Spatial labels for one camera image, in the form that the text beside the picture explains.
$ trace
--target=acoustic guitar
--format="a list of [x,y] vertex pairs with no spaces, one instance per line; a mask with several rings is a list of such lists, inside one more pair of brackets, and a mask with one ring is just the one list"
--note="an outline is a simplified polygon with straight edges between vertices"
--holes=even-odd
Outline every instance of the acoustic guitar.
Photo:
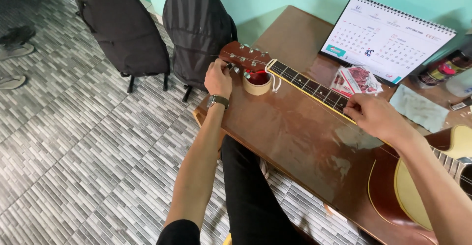
[[[345,119],[355,122],[343,112],[347,98],[304,76],[268,53],[244,46],[237,41],[227,44],[219,57],[244,69],[251,76],[267,70],[304,92]],[[446,171],[472,196],[472,129],[459,125],[426,136],[431,150]],[[375,149],[376,160],[369,177],[368,194],[377,213],[386,221],[419,230],[432,230],[426,210],[404,162],[387,144]]]

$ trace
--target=wristwatch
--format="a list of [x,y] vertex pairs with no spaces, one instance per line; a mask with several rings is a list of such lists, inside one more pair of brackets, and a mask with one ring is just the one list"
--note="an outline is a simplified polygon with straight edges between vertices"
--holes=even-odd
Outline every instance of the wristwatch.
[[217,96],[217,95],[211,95],[208,99],[207,107],[208,108],[211,107],[214,103],[221,103],[225,105],[225,110],[227,110],[229,107],[229,100],[227,100],[224,97]]

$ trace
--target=spiral binding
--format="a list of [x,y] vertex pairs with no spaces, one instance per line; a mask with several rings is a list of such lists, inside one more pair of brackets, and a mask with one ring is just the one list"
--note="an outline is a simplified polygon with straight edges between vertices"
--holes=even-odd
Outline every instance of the spiral binding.
[[411,21],[415,21],[415,23],[423,24],[426,27],[434,28],[434,30],[441,30],[441,33],[446,33],[446,34],[449,34],[450,36],[452,34],[456,33],[456,31],[454,29],[448,28],[446,26],[443,26],[443,25],[440,25],[440,24],[437,24],[437,23],[434,23],[434,22],[423,20],[423,19],[415,17],[411,14],[404,13],[400,10],[395,9],[395,8],[383,5],[383,4],[381,4],[379,2],[376,2],[374,0],[360,0],[360,1],[363,1],[364,3],[369,4],[370,6],[376,6],[377,8],[383,9],[384,11],[400,15],[401,17],[404,17],[404,18],[408,18],[408,20],[411,19]]

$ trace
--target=gray tile floor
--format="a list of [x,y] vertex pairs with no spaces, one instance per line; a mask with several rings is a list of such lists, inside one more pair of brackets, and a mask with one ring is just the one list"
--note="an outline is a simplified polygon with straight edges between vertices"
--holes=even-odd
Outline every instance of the gray tile floor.
[[[34,25],[37,51],[0,61],[0,76],[27,84],[0,91],[0,242],[155,244],[204,94],[174,76],[127,79],[107,61],[73,0],[0,0],[0,32]],[[166,40],[167,35],[158,26]],[[268,180],[291,218],[322,244],[367,242],[280,172]],[[221,164],[202,244],[222,244],[229,224]]]

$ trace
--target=wooden table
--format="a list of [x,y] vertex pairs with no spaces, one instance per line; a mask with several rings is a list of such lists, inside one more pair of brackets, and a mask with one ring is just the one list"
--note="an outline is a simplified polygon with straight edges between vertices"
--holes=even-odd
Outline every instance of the wooden table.
[[[288,6],[253,48],[268,51],[273,58],[328,86],[339,65],[317,52],[332,28]],[[379,241],[389,245],[431,244],[416,232],[384,221],[370,203],[367,181],[374,162],[371,149],[382,142],[285,82],[278,93],[252,96],[243,90],[240,75],[232,73],[232,77],[230,108],[222,123],[225,133]],[[411,87],[408,80],[405,84]],[[394,91],[385,86],[382,96],[390,99]],[[448,100],[460,100],[439,87],[419,93],[443,106]],[[207,98],[194,111],[199,122],[206,116]],[[472,117],[465,110],[449,113],[445,127],[460,123],[472,126]]]

